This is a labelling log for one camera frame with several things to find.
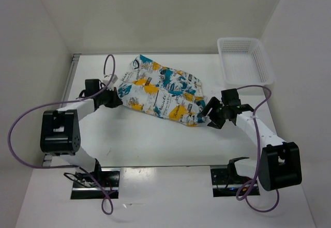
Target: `white tabletop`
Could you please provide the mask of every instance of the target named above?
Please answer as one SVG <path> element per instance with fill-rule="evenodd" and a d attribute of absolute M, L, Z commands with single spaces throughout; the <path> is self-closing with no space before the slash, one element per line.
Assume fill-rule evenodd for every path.
<path fill-rule="evenodd" d="M 137 55 L 116 55 L 116 71 L 120 78 Z M 207 101 L 224 89 L 218 55 L 145 55 L 161 65 L 185 70 L 203 84 Z M 74 74 L 69 99 L 85 88 L 85 79 L 103 78 L 105 55 L 81 56 Z M 109 59 L 107 72 L 112 72 Z M 240 91 L 242 103 L 255 107 L 265 97 L 262 89 Z M 275 130 L 268 105 L 257 112 L 260 119 Z M 256 158 L 256 147 L 231 122 L 221 130 L 186 127 L 120 106 L 101 107 L 80 121 L 81 146 L 102 166 L 174 166 L 227 164 L 229 159 L 246 156 Z"/>
<path fill-rule="evenodd" d="M 221 74 L 216 55 L 147 55 L 155 61 L 180 69 L 191 71 L 203 83 L 208 83 L 215 91 L 221 89 Z M 124 71 L 121 64 L 128 64 L 135 55 L 116 56 L 118 72 Z M 70 99 L 77 96 L 84 86 L 86 78 L 102 77 L 102 62 L 105 56 L 81 56 L 71 88 Z M 190 62 L 201 64 L 200 70 L 191 68 Z M 243 103 L 255 106 L 263 99 L 263 93 L 241 95 Z M 82 140 L 94 141 L 93 146 L 101 155 L 105 145 L 111 146 L 111 157 L 104 157 L 102 163 L 109 165 L 168 165 L 168 164 L 216 164 L 226 163 L 231 156 L 254 155 L 255 147 L 235 126 L 229 124 L 222 131 L 212 128 L 188 128 L 171 121 L 134 112 L 124 107 L 118 109 L 100 109 L 95 116 L 87 118 L 105 135 L 102 140 L 93 135 L 97 129 L 93 124 L 85 123 Z M 261 108 L 259 116 L 270 128 L 274 129 L 267 105 Z M 114 127 L 112 119 L 120 123 Z M 171 140 L 156 143 L 154 137 L 143 138 L 135 133 L 143 143 L 133 143 L 122 134 L 121 127 L 137 128 L 131 119 L 141 119 L 152 125 L 169 128 L 175 136 L 177 129 L 193 136 L 190 146 L 178 148 Z M 133 151 L 124 152 L 125 146 Z M 53 159 L 53 165 L 63 162 Z M 213 197 L 212 179 L 208 166 L 163 167 L 163 168 L 122 168 L 119 181 L 119 199 L 113 200 L 114 213 L 106 216 L 102 213 L 101 200 L 70 200 L 72 184 L 63 177 L 70 170 L 34 170 L 17 222 L 17 228 L 37 227 L 315 227 L 301 185 L 280 190 L 278 207 L 267 214 L 251 210 L 245 202 L 235 197 Z M 260 188 L 260 196 L 250 196 L 253 206 L 267 209 L 276 199 L 275 192 L 265 192 Z"/>

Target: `purple wire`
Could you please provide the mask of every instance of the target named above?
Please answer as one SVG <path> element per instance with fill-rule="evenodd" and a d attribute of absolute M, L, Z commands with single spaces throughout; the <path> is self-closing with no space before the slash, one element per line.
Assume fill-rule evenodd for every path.
<path fill-rule="evenodd" d="M 277 193 L 277 200 L 276 200 L 276 203 L 274 204 L 274 206 L 268 210 L 258 210 L 256 209 L 255 207 L 253 207 L 249 202 L 248 202 L 248 199 L 247 199 L 247 196 L 250 194 L 250 192 L 252 191 L 253 187 L 254 187 L 254 184 L 257 182 L 257 178 L 258 178 L 258 175 L 259 175 L 259 171 L 260 171 L 260 159 L 261 159 L 261 140 L 260 140 L 260 133 L 259 133 L 259 127 L 258 127 L 258 123 L 256 121 L 256 118 L 255 118 L 255 114 L 258 110 L 258 108 L 260 106 L 262 106 L 270 97 L 271 97 L 271 90 L 265 86 L 260 86 L 260 85 L 247 85 L 247 86 L 243 86 L 243 87 L 239 87 L 237 88 L 237 90 L 239 89 L 243 89 L 243 88 L 247 88 L 247 87 L 261 87 L 265 90 L 267 90 L 269 92 L 269 95 L 260 103 L 257 105 L 257 107 L 254 109 L 253 111 L 253 121 L 254 121 L 254 125 L 255 125 L 255 130 L 257 132 L 257 140 L 258 140 L 258 157 L 257 157 L 257 167 L 256 167 L 256 170 L 255 170 L 255 174 L 254 174 L 254 177 L 252 180 L 249 180 L 247 181 L 246 183 L 244 183 L 238 190 L 237 190 L 237 193 L 236 193 L 236 198 L 237 200 L 239 201 L 242 201 L 242 200 L 246 200 L 246 203 L 248 204 L 248 206 L 250 208 L 252 208 L 253 210 L 255 211 L 258 211 L 258 212 L 269 212 L 269 211 L 272 211 L 274 210 L 278 203 L 279 203 L 279 192 L 278 192 L 278 189 L 276 189 L 276 193 Z M 249 188 L 246 190 L 245 194 L 243 196 L 239 196 L 240 192 L 248 185 L 250 184 Z"/>
<path fill-rule="evenodd" d="M 60 104 L 69 104 L 69 103 L 76 103 L 76 102 L 81 102 L 81 101 L 84 101 L 84 100 L 87 100 L 87 99 L 92 99 L 94 97 L 96 97 L 98 94 L 100 94 L 101 92 L 103 92 L 104 90 L 107 89 L 107 87 L 109 86 L 109 84 L 112 82 L 113 80 L 113 77 L 114 77 L 114 74 L 115 74 L 115 58 L 112 54 L 109 54 L 107 57 L 106 57 L 106 60 L 104 62 L 104 67 L 106 67 L 106 63 L 107 63 L 107 60 L 109 57 L 112 57 L 113 58 L 113 72 L 112 72 L 112 76 L 110 77 L 108 83 L 97 93 L 95 93 L 94 95 L 91 95 L 89 97 L 86 97 L 86 98 L 82 98 L 82 99 L 78 99 L 78 100 L 68 100 L 68 101 L 58 101 L 58 102 L 51 102 L 51 103 L 47 103 L 47 104 L 43 104 L 43 105 L 39 105 L 35 108 L 31 108 L 29 110 L 27 110 L 26 112 L 22 113 L 15 121 L 14 123 L 11 125 L 11 127 L 9 128 L 9 131 L 8 131 L 8 136 L 7 136 L 7 143 L 8 143 L 8 147 L 9 147 L 9 150 L 11 152 L 11 154 L 13 155 L 13 157 L 18 160 L 21 164 L 27 166 L 27 167 L 30 167 L 32 169 L 67 169 L 67 168 L 79 168 L 80 170 L 82 170 L 83 172 L 85 172 L 86 174 L 89 175 L 89 177 L 94 181 L 94 183 L 100 188 L 100 190 L 102 191 L 102 193 L 104 194 L 104 199 L 102 200 L 102 203 L 101 203 L 101 209 L 103 211 L 104 214 L 106 215 L 110 215 L 113 213 L 114 211 L 114 207 L 113 207 L 113 203 L 112 203 L 112 200 L 110 199 L 109 197 L 109 194 L 104 190 L 104 188 L 100 185 L 100 183 L 93 177 L 93 175 L 91 175 L 87 170 L 83 169 L 82 167 L 80 167 L 79 165 L 60 165 L 60 166 L 37 166 L 37 165 L 33 165 L 33 164 L 30 164 L 30 163 L 27 163 L 25 161 L 23 161 L 21 158 L 19 158 L 15 151 L 13 150 L 12 148 L 12 144 L 11 144 L 11 134 L 12 134 L 12 131 L 14 129 L 14 127 L 16 126 L 16 124 L 25 116 L 27 115 L 28 113 L 30 112 L 33 112 L 34 110 L 37 110 L 37 109 L 40 109 L 40 108 L 44 108 L 44 107 L 48 107 L 50 105 L 60 105 Z M 103 207 L 103 204 L 104 204 L 104 201 L 105 200 L 108 200 L 109 203 L 110 203 L 110 206 L 111 206 L 111 211 L 110 212 L 106 212 L 104 207 Z"/>

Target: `purple cable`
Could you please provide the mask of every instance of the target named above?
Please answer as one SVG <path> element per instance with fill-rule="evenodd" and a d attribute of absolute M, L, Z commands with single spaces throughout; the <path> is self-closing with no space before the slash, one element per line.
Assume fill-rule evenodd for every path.
<path fill-rule="evenodd" d="M 106 63 L 107 63 L 107 60 L 109 57 L 112 57 L 113 58 L 113 72 L 112 72 L 112 76 L 110 77 L 109 79 L 109 82 L 97 93 L 95 93 L 94 95 L 91 95 L 89 97 L 86 97 L 86 98 L 82 98 L 82 99 L 78 99 L 78 100 L 68 100 L 68 101 L 59 101 L 59 102 L 51 102 L 51 103 L 47 103 L 47 104 L 43 104 L 43 105 L 39 105 L 35 108 L 31 108 L 30 110 L 27 110 L 26 112 L 24 112 L 23 114 L 21 114 L 15 121 L 14 123 L 11 125 L 11 127 L 9 128 L 9 131 L 8 131 L 8 136 L 7 136 L 7 143 L 8 143 L 8 147 L 9 147 L 9 150 L 11 152 L 11 154 L 13 155 L 13 157 L 18 160 L 21 164 L 27 166 L 27 167 L 30 167 L 32 169 L 67 169 L 67 168 L 79 168 L 80 170 L 84 171 L 86 174 L 88 174 L 90 176 L 90 178 L 94 181 L 94 183 L 100 188 L 100 190 L 102 191 L 102 193 L 104 194 L 104 199 L 102 200 L 102 203 L 101 203 L 101 209 L 103 211 L 104 214 L 106 215 L 110 215 L 113 213 L 114 211 L 114 207 L 113 207 L 113 203 L 112 203 L 112 200 L 110 199 L 109 197 L 109 194 L 111 193 L 107 193 L 104 188 L 100 185 L 100 183 L 93 177 L 93 175 L 91 175 L 87 170 L 83 169 L 82 167 L 80 167 L 79 165 L 61 165 L 61 166 L 37 166 L 37 165 L 32 165 L 30 163 L 27 163 L 25 161 L 23 161 L 21 158 L 19 158 L 15 151 L 13 150 L 12 148 L 12 144 L 11 144 L 11 134 L 12 134 L 12 131 L 15 127 L 15 125 L 25 116 L 27 115 L 28 113 L 30 112 L 33 112 L 34 110 L 37 110 L 37 109 L 40 109 L 40 108 L 44 108 L 44 107 L 48 107 L 50 105 L 60 105 L 60 104 L 69 104 L 69 103 L 76 103 L 76 102 L 81 102 L 83 100 L 87 100 L 87 99 L 92 99 L 94 97 L 96 97 L 98 94 L 100 94 L 101 92 L 103 92 L 104 90 L 107 89 L 107 87 L 109 86 L 109 84 L 112 82 L 113 80 L 113 76 L 115 74 L 115 58 L 112 54 L 108 55 L 106 57 L 106 60 L 104 62 L 104 67 L 106 67 Z M 104 207 L 103 207 L 103 204 L 104 204 L 104 201 L 105 200 L 108 200 L 109 203 L 110 203 L 110 206 L 111 206 L 111 211 L 110 212 L 106 212 Z"/>
<path fill-rule="evenodd" d="M 257 178 L 258 178 L 258 175 L 259 175 L 259 171 L 260 171 L 260 159 L 261 159 L 261 140 L 260 140 L 260 133 L 259 133 L 259 127 L 258 127 L 258 123 L 256 121 L 256 118 L 255 118 L 255 114 L 258 110 L 258 108 L 260 106 L 262 106 L 270 97 L 271 97 L 271 90 L 265 86 L 260 86 L 260 85 L 247 85 L 247 86 L 243 86 L 243 87 L 239 87 L 237 88 L 237 90 L 239 89 L 242 89 L 242 88 L 247 88 L 247 87 L 261 87 L 265 90 L 267 90 L 269 92 L 269 95 L 260 103 L 257 105 L 257 107 L 254 109 L 253 111 L 253 121 L 254 121 L 254 125 L 255 125 L 255 130 L 257 131 L 257 140 L 258 140 L 258 157 L 257 157 L 257 167 L 256 167 L 256 170 L 255 170 L 255 174 L 254 174 L 254 177 L 252 180 L 249 180 L 247 181 L 246 183 L 244 183 L 238 190 L 237 190 L 237 193 L 236 193 L 236 198 L 237 200 L 239 201 L 242 201 L 242 200 L 246 200 L 246 203 L 248 204 L 248 206 L 250 208 L 252 208 L 253 210 L 255 211 L 258 211 L 258 212 L 269 212 L 269 211 L 272 211 L 274 210 L 278 203 L 279 203 L 279 192 L 278 192 L 278 189 L 276 189 L 276 193 L 277 193 L 277 200 L 276 200 L 276 203 L 274 204 L 274 206 L 268 210 L 258 210 L 256 209 L 255 207 L 253 207 L 249 202 L 248 202 L 248 199 L 247 199 L 247 196 L 249 195 L 249 193 L 252 191 L 253 187 L 254 187 L 254 184 L 256 183 L 257 181 Z M 245 194 L 241 197 L 239 197 L 239 194 L 240 192 L 243 190 L 244 187 L 246 187 L 248 184 L 250 184 L 249 188 L 246 190 Z"/>

